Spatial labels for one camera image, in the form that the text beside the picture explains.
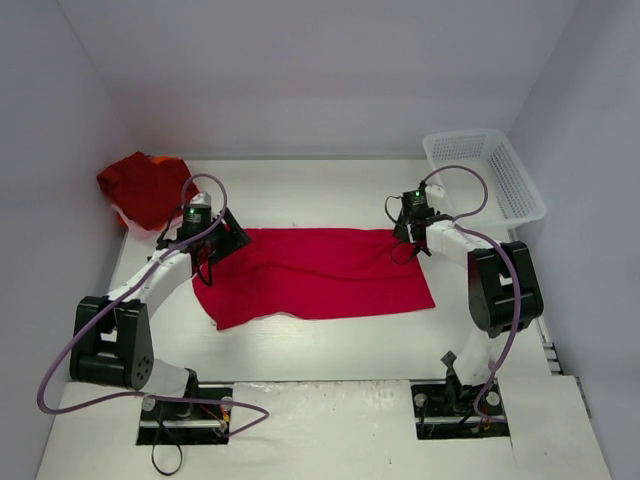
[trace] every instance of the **laundry basket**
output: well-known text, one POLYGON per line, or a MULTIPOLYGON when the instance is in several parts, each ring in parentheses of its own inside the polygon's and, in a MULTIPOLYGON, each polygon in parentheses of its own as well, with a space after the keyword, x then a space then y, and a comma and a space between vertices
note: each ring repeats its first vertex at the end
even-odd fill
MULTIPOLYGON (((433 169, 464 165, 477 171, 489 186, 489 202, 468 226, 515 228, 543 218, 547 209, 506 135, 498 130, 463 130, 427 135, 422 140, 433 169)), ((474 210, 482 202, 482 186, 464 171, 446 170, 430 183, 445 188, 444 209, 452 215, 474 210)))

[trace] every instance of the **white wall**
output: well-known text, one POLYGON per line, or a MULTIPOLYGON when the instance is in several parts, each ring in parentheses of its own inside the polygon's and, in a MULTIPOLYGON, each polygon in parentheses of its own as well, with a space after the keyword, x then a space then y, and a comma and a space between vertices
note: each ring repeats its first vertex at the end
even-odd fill
POLYGON ((21 480, 52 422, 36 407, 40 378, 78 300, 106 288, 120 241, 95 175, 133 144, 54 0, 2 2, 0 59, 0 468, 21 480))
POLYGON ((578 0, 60 0, 140 148, 421 154, 508 130, 578 0))
POLYGON ((525 229, 566 370, 617 480, 640 472, 640 2, 583 0, 510 137, 547 204, 525 229))

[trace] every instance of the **white table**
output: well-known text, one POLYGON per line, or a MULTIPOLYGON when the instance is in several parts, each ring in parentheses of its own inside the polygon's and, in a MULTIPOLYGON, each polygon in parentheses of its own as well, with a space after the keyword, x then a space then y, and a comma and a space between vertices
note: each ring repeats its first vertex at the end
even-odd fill
MULTIPOLYGON (((384 198, 415 188, 427 169, 417 160, 189 166, 223 180, 244 227, 389 227, 384 198)), ((213 186, 198 184, 219 199, 213 186)), ((489 233, 506 239, 504 231, 489 233)), ((153 246, 127 238, 113 285, 153 246)), ((228 446, 186 447, 175 478, 609 478, 575 381, 550 375, 534 324, 518 335, 499 375, 511 438, 416 440, 406 379, 441 378, 440 357, 461 348, 472 328, 464 270, 437 257, 421 265, 436 308, 384 317, 274 316, 217 332, 191 285, 178 288, 151 322, 156 356, 194 368, 205 381, 261 382, 237 383, 234 396, 272 417, 228 446), (305 383, 264 383, 290 380, 305 383)), ((70 383, 62 403, 111 390, 70 383)), ((140 400, 128 398, 57 418, 38 480, 159 478, 150 447, 135 446, 139 411, 140 400)), ((253 415, 238 410, 232 428, 253 415)), ((158 456, 166 468, 176 460, 171 447, 158 456)))
MULTIPOLYGON (((245 228, 391 228, 385 198, 416 188, 428 173, 424 160, 200 161, 189 167, 223 181, 245 228)), ((196 183, 220 205, 213 182, 196 183)), ((506 231, 490 233, 508 239, 506 231)), ((127 237, 112 286, 144 265, 154 248, 155 238, 127 237)), ((442 378, 440 359, 459 352, 475 328, 466 272, 444 257, 419 258, 436 308, 400 315, 320 321, 275 315, 218 332, 187 282, 151 321, 156 357, 188 366, 205 381, 442 378)), ((518 336, 501 371, 508 374, 549 375, 535 326, 518 336)))

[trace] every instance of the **red cloth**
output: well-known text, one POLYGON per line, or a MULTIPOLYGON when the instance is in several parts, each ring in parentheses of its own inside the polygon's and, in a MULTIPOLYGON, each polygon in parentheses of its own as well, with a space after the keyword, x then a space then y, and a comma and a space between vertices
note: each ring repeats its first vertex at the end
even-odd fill
MULTIPOLYGON (((136 152, 107 167, 98 175, 102 192, 123 213, 146 230, 164 225, 171 211, 181 204, 180 192, 191 176, 180 159, 154 163, 142 152, 136 152)), ((198 193, 191 184, 187 201, 198 193)))
MULTIPOLYGON (((252 243, 213 267, 213 286, 193 289, 218 330, 287 313, 303 319, 364 317, 435 307, 414 258, 391 261, 391 230, 247 229, 252 243)), ((410 245, 394 251, 411 254, 410 245)))

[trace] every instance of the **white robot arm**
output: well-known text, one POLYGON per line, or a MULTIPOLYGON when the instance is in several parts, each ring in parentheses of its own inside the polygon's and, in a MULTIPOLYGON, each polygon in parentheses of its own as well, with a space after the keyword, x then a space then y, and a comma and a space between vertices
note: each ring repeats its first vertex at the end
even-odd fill
MULTIPOLYGON (((514 316, 514 279, 489 242, 462 232, 452 217, 440 214, 443 196, 442 187, 422 184, 418 190, 403 193, 394 235, 414 244, 415 253, 445 255, 467 269, 469 310, 476 328, 462 351, 457 355, 449 352, 443 362, 461 387, 476 387, 489 379, 489 365, 496 362, 509 337, 514 316)), ((510 242, 501 244, 501 248, 517 273, 521 291, 518 330, 522 330, 542 314, 540 288, 527 246, 510 242)))

